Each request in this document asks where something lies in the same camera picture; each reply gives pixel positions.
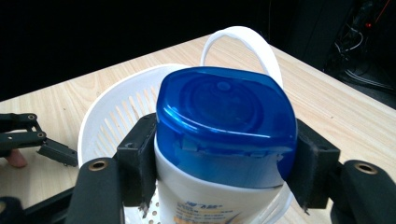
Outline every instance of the plastic basket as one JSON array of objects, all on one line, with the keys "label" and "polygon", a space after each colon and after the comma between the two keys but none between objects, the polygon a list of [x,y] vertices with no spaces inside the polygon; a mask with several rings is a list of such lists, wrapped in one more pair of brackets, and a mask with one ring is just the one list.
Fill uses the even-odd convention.
[{"label": "plastic basket", "polygon": [[[224,35],[241,40],[257,55],[265,73],[282,87],[274,53],[261,36],[246,27],[230,27],[210,36],[203,50],[201,65],[205,64],[205,56],[212,44]],[[155,66],[125,78],[103,92],[88,110],[80,128],[79,167],[95,158],[113,157],[117,146],[137,121],[155,112],[162,80],[168,74],[187,67],[176,63]],[[255,223],[274,223],[287,211],[291,199],[290,189],[284,184],[276,198],[255,219]],[[156,192],[145,218],[142,218],[143,213],[136,207],[125,207],[125,223],[160,223],[160,209]]]}]

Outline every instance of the white handle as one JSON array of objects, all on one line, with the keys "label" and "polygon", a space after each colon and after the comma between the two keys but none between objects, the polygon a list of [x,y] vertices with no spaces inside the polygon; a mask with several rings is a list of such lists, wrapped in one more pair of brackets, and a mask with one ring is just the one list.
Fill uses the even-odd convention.
[{"label": "white handle", "polygon": [[200,62],[201,66],[205,65],[206,54],[210,47],[212,47],[213,43],[225,35],[242,41],[246,47],[252,50],[259,58],[260,64],[264,69],[264,73],[270,76],[283,89],[279,65],[271,47],[259,34],[244,26],[232,26],[227,29],[217,31],[211,35],[209,39],[207,39],[202,52]]}]

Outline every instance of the wooden table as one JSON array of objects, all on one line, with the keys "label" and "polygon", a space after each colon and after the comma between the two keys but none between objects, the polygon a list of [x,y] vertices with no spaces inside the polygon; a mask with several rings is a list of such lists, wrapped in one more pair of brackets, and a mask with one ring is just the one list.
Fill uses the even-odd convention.
[{"label": "wooden table", "polygon": [[[49,138],[77,149],[84,115],[103,91],[124,77],[158,64],[198,65],[207,38],[197,38],[1,102],[0,113],[35,113]],[[296,116],[342,150],[341,162],[368,161],[396,180],[396,111],[278,49],[273,50]],[[254,54],[241,42],[228,37],[214,44],[206,64],[262,72]],[[22,169],[11,168],[0,159],[0,196],[18,197],[23,207],[73,187],[78,175],[78,168],[63,166],[38,155],[36,150],[21,150],[29,162]],[[310,210],[308,216],[293,201],[278,223],[330,223],[329,208]]]}]

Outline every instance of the blue cap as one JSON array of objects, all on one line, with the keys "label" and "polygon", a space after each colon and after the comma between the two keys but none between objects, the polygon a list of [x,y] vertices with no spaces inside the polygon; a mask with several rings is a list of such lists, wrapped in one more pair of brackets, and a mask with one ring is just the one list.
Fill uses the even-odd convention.
[{"label": "blue cap", "polygon": [[241,188],[283,184],[297,125],[285,92],[266,75],[193,67],[168,75],[157,101],[159,150],[197,178]]}]

